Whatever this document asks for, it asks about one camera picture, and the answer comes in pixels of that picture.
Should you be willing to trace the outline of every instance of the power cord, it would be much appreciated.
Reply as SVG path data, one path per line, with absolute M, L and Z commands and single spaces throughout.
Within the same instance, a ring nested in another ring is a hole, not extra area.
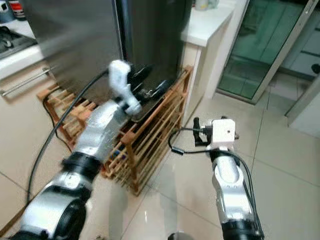
M 38 154 L 38 156 L 36 157 L 36 160 L 33 163 L 32 166 L 32 170 L 29 176 L 29 181 L 28 181 L 28 188 L 27 188 L 27 192 L 26 192 L 26 204 L 28 205 L 30 202 L 30 196 L 31 196 L 31 190 L 32 190 L 32 186 L 33 186 L 33 180 L 34 180 L 34 176 L 35 173 L 37 171 L 37 167 L 38 164 L 40 163 L 50 141 L 52 140 L 55 132 L 58 130 L 58 128 L 61 126 L 61 124 L 63 123 L 63 121 L 66 119 L 66 117 L 68 116 L 68 114 L 71 112 L 71 110 L 73 109 L 73 107 L 76 105 L 76 103 L 80 100 L 80 98 L 85 94 L 85 92 L 96 82 L 98 81 L 101 77 L 103 77 L 104 75 L 108 74 L 109 70 L 106 69 L 104 71 L 102 71 L 101 73 L 99 73 L 97 76 L 95 76 L 75 97 L 75 99 L 73 100 L 73 102 L 71 103 L 71 105 L 65 110 L 65 112 L 63 113 L 63 115 L 61 116 L 60 120 L 57 122 L 57 124 L 54 126 L 54 128 L 51 130 L 50 134 L 48 135 L 47 139 L 45 140 L 43 146 L 40 149 L 40 152 Z
M 252 206 L 252 210 L 253 210 L 253 216 L 254 216 L 254 223 L 256 225 L 256 228 L 258 229 L 258 235 L 264 239 L 265 235 L 264 232 L 262 230 L 262 226 L 261 226 L 261 222 L 257 213 L 257 206 L 256 206 L 256 199 L 255 199 L 255 194 L 254 194 L 254 188 L 253 188 L 253 183 L 252 183 L 252 178 L 251 178 L 251 173 L 250 170 L 246 164 L 246 162 L 237 154 L 230 152 L 230 151 L 224 151 L 224 150 L 220 150 L 220 149 L 205 149 L 205 150 L 199 150 L 199 151 L 186 151 L 184 149 L 181 149 L 179 147 L 176 146 L 172 146 L 171 144 L 171 140 L 174 137 L 174 135 L 176 135 L 177 133 L 181 132 L 181 131 L 197 131 L 200 133 L 204 132 L 204 129 L 198 129 L 198 128 L 187 128 L 187 127 L 182 127 L 180 129 L 176 129 L 174 130 L 168 139 L 168 145 L 169 148 L 171 149 L 172 152 L 179 154 L 179 155 L 183 155 L 183 154 L 201 154 L 201 153 L 212 153 L 212 152 L 216 152 L 216 153 L 222 153 L 226 156 L 230 156 L 232 158 L 234 158 L 235 161 L 239 161 L 244 169 L 245 169 L 245 173 L 247 175 L 248 178 L 248 184 L 249 184 L 249 194 L 248 194 L 248 198 L 249 198 L 249 202 Z M 244 182 L 244 188 L 246 190 L 246 192 L 248 191 L 247 189 L 247 185 L 246 182 Z
M 48 108 L 47 108 L 47 106 L 46 106 L 46 104 L 45 104 L 45 101 L 48 99 L 48 97 L 50 96 L 50 94 L 52 94 L 52 93 L 54 93 L 54 92 L 56 92 L 56 91 L 58 91 L 58 90 L 60 90 L 60 89 L 61 89 L 61 88 L 58 87 L 57 89 L 55 89 L 55 90 L 53 90 L 52 92 L 48 93 L 48 94 L 43 98 L 43 100 L 42 100 L 43 108 L 45 109 L 46 113 L 48 114 L 48 116 L 49 116 L 50 119 L 51 119 L 52 128 L 55 127 L 55 121 L 54 121 L 53 117 L 51 116 L 51 114 L 50 114 L 50 112 L 49 112 L 49 110 L 48 110 Z M 56 138 L 59 139 L 62 143 L 64 143 L 64 145 L 69 149 L 70 152 L 72 152 L 72 149 L 69 147 L 68 143 L 67 143 L 65 140 L 63 140 L 61 137 L 59 137 L 58 131 L 55 131 L 55 136 L 56 136 Z

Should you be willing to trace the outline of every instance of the white countertop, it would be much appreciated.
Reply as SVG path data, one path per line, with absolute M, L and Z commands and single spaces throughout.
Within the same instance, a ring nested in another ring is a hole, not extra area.
M 30 38 L 35 38 L 29 23 L 27 21 L 14 20 L 8 23 L 0 24 L 0 26 L 7 26 L 10 30 L 25 35 Z M 35 64 L 44 59 L 40 47 L 34 45 L 12 54 L 0 60 L 0 81 L 32 64 Z
M 234 8 L 230 4 L 219 3 L 217 8 L 206 11 L 191 10 L 188 26 L 182 32 L 182 40 L 201 47 L 206 47 L 208 40 L 230 19 Z

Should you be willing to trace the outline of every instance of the glass door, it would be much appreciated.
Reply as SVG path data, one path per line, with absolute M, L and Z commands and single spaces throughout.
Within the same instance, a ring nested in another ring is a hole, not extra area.
M 256 103 L 318 0 L 251 0 L 218 91 Z

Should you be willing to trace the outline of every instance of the stainless steel refrigerator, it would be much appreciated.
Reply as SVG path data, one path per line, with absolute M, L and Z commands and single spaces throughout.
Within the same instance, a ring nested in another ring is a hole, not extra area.
M 79 92 L 116 59 L 137 70 L 152 65 L 146 89 L 163 80 L 173 83 L 177 77 L 181 32 L 192 0 L 23 0 L 22 4 L 57 82 L 71 92 Z M 111 96 L 107 82 L 101 79 L 85 97 L 105 102 Z M 144 112 L 152 106 L 145 106 Z

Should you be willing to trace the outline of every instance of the door frame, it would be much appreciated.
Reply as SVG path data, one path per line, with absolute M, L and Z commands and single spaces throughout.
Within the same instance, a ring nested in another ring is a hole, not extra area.
M 255 94 L 253 95 L 252 99 L 249 99 L 250 103 L 256 104 L 266 88 L 268 87 L 270 81 L 276 74 L 278 68 L 282 64 L 282 62 L 285 60 L 286 56 L 290 52 L 292 46 L 295 44 L 297 38 L 300 35 L 300 32 L 305 27 L 309 17 L 313 13 L 317 3 L 319 0 L 309 0 L 301 15 L 299 16 L 298 20 L 296 21 L 291 33 L 287 37 L 286 41 L 284 42 L 282 48 L 280 49 L 278 55 L 276 56 L 275 60 L 273 61 L 271 67 L 269 68 L 269 71 L 265 75 L 264 79 L 262 80 L 260 86 L 256 90 Z

